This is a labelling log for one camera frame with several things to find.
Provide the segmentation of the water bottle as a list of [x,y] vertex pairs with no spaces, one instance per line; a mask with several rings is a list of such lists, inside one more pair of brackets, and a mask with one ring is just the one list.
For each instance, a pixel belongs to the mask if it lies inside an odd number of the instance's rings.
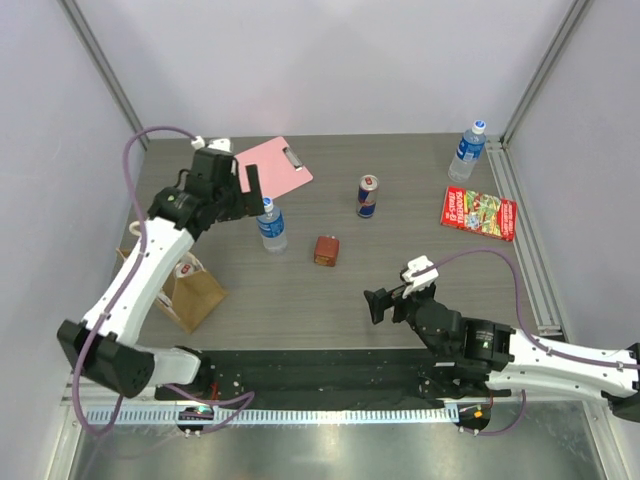
[[465,182],[470,178],[486,144],[485,130],[486,123],[476,120],[463,133],[448,169],[452,181]]
[[264,248],[274,254],[283,253],[288,245],[282,210],[270,197],[263,198],[264,213],[256,218]]

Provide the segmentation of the red bull can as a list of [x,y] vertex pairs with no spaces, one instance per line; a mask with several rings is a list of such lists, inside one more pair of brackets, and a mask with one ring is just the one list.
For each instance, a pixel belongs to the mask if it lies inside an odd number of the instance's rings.
[[174,268],[176,278],[185,278],[198,271],[198,267],[191,262],[179,262]]
[[364,175],[358,184],[356,213],[362,218],[374,215],[379,191],[379,179],[374,175]]

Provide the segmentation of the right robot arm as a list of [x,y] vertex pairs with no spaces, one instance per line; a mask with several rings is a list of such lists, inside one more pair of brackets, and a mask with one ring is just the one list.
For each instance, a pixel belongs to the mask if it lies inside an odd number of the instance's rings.
[[638,345],[598,350],[529,338],[509,325],[465,317],[437,302],[435,291],[429,286],[410,295],[402,287],[364,293],[373,323],[390,312],[426,347],[418,367],[424,399],[538,392],[604,403],[619,419],[639,420]]

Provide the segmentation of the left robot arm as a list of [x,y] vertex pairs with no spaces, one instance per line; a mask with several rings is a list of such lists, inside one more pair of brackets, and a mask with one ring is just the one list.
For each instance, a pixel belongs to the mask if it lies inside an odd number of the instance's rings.
[[193,399],[205,397],[213,375],[200,354],[143,348],[137,340],[161,287],[201,234],[215,223],[263,212],[257,165],[242,166],[221,150],[197,150],[184,185],[155,195],[141,236],[107,291],[82,320],[59,327],[57,339],[75,377],[126,398],[164,384],[178,384]]

